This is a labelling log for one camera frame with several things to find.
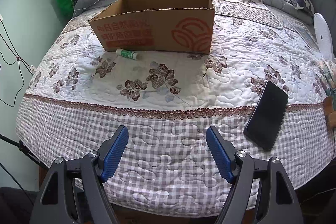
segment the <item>bed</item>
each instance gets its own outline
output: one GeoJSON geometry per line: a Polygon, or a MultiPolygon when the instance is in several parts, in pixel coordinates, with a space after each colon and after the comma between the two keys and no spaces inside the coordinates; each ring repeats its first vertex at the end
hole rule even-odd
{"type": "MultiPolygon", "coordinates": [[[[47,166],[58,156],[83,157],[125,125],[129,142],[104,185],[109,200],[160,215],[204,217],[220,213],[230,189],[206,145],[211,125],[253,158],[278,157],[295,189],[332,160],[321,55],[309,17],[265,0],[214,0],[209,55],[140,52],[140,60],[131,60],[105,52],[88,24],[113,1],[78,1],[26,90],[16,133],[47,166]],[[271,151],[243,134],[266,80],[289,96],[271,151]]],[[[248,208],[257,191],[254,181],[248,208]]]]}

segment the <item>open cardboard box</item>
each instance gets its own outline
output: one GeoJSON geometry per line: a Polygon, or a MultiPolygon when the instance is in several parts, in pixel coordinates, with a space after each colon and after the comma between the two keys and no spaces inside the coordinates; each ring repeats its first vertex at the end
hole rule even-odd
{"type": "Polygon", "coordinates": [[[177,51],[208,54],[212,0],[117,0],[89,21],[106,51],[177,51]]]}

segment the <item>wall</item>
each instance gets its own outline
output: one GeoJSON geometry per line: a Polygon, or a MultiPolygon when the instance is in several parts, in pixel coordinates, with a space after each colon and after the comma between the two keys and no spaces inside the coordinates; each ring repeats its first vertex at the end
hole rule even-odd
{"type": "MultiPolygon", "coordinates": [[[[18,53],[30,65],[37,67],[52,43],[62,31],[67,18],[59,14],[55,0],[0,0],[0,14],[8,34],[18,53]]],[[[15,58],[0,40],[0,51],[7,62],[15,58]]],[[[9,66],[0,56],[0,98],[13,104],[16,92],[22,86],[18,63],[9,66]]],[[[24,88],[16,98],[14,108],[0,102],[0,132],[8,138],[18,141],[15,133],[16,115],[22,96],[31,79],[31,75],[23,65],[22,75],[24,88]]],[[[0,162],[21,183],[24,189],[38,190],[38,166],[29,160],[22,152],[0,140],[0,162]]],[[[13,180],[0,168],[0,187],[16,187],[13,180]]]]}

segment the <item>black smartphone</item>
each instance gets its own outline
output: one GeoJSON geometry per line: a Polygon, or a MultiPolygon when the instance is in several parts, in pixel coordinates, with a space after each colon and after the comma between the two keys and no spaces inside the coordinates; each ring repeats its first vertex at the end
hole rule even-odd
{"type": "Polygon", "coordinates": [[[265,150],[271,150],[286,112],[288,95],[267,81],[259,102],[244,128],[244,134],[265,150]]]}

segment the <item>green glue stick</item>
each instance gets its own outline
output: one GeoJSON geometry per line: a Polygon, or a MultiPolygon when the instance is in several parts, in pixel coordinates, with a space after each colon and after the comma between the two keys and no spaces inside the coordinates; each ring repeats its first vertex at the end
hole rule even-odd
{"type": "Polygon", "coordinates": [[[123,50],[122,48],[117,49],[115,52],[117,53],[117,55],[120,55],[122,57],[137,60],[137,55],[138,54],[136,52],[130,52],[130,51],[127,51],[127,50],[123,50]]]}

